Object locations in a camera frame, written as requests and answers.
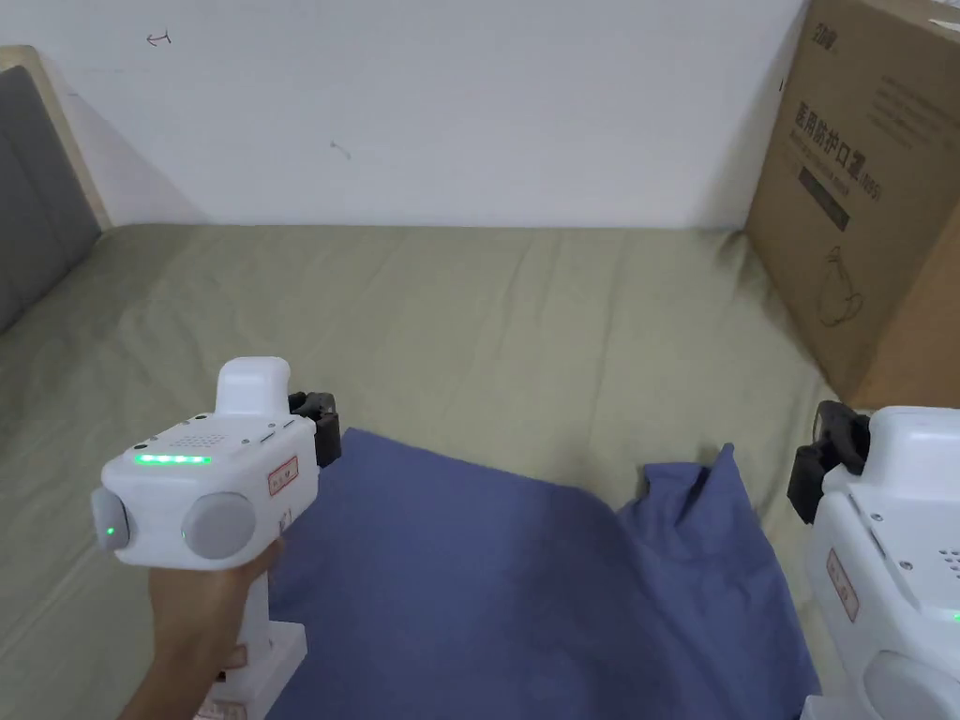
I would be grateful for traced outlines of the person's left hand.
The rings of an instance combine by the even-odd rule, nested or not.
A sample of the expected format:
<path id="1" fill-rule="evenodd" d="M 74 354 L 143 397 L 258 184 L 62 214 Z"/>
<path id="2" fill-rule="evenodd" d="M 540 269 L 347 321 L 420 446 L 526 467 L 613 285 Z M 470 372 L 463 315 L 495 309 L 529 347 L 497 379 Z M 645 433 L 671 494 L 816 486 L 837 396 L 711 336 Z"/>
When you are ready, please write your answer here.
<path id="1" fill-rule="evenodd" d="M 239 637 L 248 592 L 284 549 L 276 539 L 254 560 L 218 571 L 152 568 L 155 657 L 202 698 L 224 670 Z"/>

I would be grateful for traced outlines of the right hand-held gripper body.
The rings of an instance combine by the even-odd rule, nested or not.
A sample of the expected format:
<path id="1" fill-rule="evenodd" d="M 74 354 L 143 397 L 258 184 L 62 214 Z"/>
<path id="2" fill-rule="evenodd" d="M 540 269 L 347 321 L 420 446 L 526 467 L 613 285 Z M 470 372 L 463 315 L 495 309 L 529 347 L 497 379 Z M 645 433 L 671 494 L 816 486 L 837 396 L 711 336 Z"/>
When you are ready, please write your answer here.
<path id="1" fill-rule="evenodd" d="M 959 715 L 959 412 L 818 404 L 787 487 L 847 675 L 805 719 Z"/>

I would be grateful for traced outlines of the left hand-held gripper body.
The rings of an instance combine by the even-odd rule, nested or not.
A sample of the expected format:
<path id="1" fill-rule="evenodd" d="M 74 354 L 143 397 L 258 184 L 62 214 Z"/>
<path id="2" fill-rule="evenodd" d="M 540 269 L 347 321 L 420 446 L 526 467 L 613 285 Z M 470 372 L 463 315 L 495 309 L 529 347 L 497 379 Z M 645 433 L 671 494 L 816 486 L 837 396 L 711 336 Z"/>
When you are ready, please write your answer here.
<path id="1" fill-rule="evenodd" d="M 218 571 L 261 555 L 314 504 L 341 455 L 334 397 L 290 393 L 288 363 L 238 357 L 215 408 L 130 446 L 91 494 L 99 545 L 122 563 Z M 269 571 L 252 584 L 239 637 L 204 697 L 155 657 L 124 719 L 264 719 L 308 653 L 303 625 L 274 621 Z"/>

